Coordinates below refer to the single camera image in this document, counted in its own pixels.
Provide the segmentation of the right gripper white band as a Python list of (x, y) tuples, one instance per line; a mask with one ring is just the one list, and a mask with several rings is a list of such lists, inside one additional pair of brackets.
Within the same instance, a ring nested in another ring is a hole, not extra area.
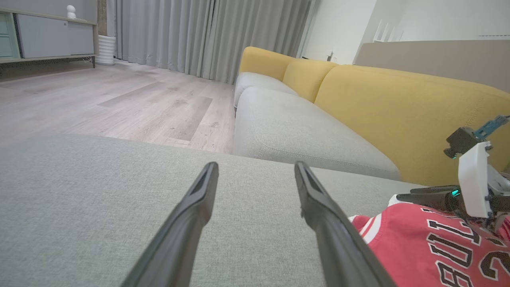
[[(459, 158), (458, 180), (465, 209), (470, 217), (488, 218), (492, 213), (486, 199), (489, 195), (487, 147), (492, 147), (490, 141), (480, 142)], [(451, 192), (457, 190), (457, 185), (424, 187), (411, 189), (410, 194), (399, 194), (396, 198), (439, 211), (456, 212), (461, 210), (461, 203)]]

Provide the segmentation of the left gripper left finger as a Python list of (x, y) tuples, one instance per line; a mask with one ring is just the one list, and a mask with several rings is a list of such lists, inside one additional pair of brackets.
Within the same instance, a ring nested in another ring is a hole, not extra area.
[(120, 287), (189, 287), (202, 234), (212, 216), (219, 167), (208, 162)]

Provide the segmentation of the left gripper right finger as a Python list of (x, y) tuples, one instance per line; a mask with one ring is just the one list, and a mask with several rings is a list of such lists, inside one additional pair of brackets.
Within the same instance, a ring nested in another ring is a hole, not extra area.
[(301, 216), (315, 232), (327, 287), (397, 287), (339, 205), (302, 161), (294, 165)]

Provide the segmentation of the red mesh jersey white trim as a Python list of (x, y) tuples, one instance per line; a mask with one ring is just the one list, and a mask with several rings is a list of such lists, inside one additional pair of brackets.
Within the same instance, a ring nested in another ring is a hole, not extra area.
[(510, 287), (510, 216), (495, 238), (460, 218), (392, 196), (377, 216), (350, 217), (398, 287)]

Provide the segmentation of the wide yellow sofa backrest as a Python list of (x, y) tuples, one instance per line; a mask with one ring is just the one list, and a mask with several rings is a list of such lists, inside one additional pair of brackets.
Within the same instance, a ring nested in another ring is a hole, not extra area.
[(324, 78), (314, 103), (384, 153), (406, 182), (457, 184), (446, 139), (510, 116), (510, 93), (479, 83), (357, 65)]

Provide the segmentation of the large grey sofa seat cushion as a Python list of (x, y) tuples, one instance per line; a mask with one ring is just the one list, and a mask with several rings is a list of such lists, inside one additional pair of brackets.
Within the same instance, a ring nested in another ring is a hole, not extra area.
[(301, 216), (293, 163), (63, 135), (0, 149), (0, 287), (124, 287), (209, 162), (219, 166), (189, 287), (397, 287), (365, 243), (334, 260)]

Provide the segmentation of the small grey sofa seat cushion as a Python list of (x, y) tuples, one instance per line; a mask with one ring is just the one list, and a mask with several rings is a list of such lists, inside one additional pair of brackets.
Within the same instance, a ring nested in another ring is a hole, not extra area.
[(244, 92), (245, 89), (252, 86), (276, 90), (298, 96), (298, 94), (295, 91), (293, 91), (293, 89), (288, 87), (286, 84), (282, 83), (280, 80), (277, 80), (273, 77), (262, 75), (260, 73), (252, 73), (245, 71), (240, 73), (235, 82), (233, 102), (234, 103), (233, 106), (235, 109), (237, 109), (237, 103), (239, 102), (241, 94)]

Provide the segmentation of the narrow yellow sofa backrest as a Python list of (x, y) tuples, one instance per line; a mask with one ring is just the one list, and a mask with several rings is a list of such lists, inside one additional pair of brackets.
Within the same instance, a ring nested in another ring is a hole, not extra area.
[(339, 64), (311, 59), (295, 59), (285, 71), (283, 83), (301, 98), (314, 103), (326, 75)]

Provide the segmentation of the yellow sofa end backrest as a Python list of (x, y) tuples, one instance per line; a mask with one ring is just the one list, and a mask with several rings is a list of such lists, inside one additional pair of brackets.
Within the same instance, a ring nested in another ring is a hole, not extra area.
[(258, 47), (246, 47), (241, 56), (239, 73), (250, 72), (282, 81), (286, 69), (294, 57)]

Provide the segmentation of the white ribbed cylinder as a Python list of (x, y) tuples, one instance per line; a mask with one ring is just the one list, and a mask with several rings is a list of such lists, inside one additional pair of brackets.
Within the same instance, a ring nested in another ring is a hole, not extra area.
[(111, 36), (98, 35), (98, 54), (95, 57), (96, 64), (114, 65), (114, 54), (116, 51), (116, 38)]

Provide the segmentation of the grey pleated curtain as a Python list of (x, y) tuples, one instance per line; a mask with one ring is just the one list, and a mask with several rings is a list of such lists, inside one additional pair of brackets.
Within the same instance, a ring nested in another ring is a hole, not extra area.
[(233, 84), (244, 49), (296, 57), (313, 0), (107, 0), (115, 56)]

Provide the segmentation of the grey sideboard cabinet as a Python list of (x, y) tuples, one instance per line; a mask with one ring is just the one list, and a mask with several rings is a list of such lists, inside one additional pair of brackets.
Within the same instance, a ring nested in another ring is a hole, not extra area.
[(0, 8), (0, 76), (7, 64), (86, 59), (96, 67), (97, 23)]

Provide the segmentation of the white wall shelf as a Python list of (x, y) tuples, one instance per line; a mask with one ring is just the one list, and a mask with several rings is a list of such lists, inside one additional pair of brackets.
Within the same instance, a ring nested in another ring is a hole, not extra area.
[(375, 32), (372, 42), (399, 42), (403, 35), (403, 29), (399, 25), (394, 25), (388, 21), (381, 20)]

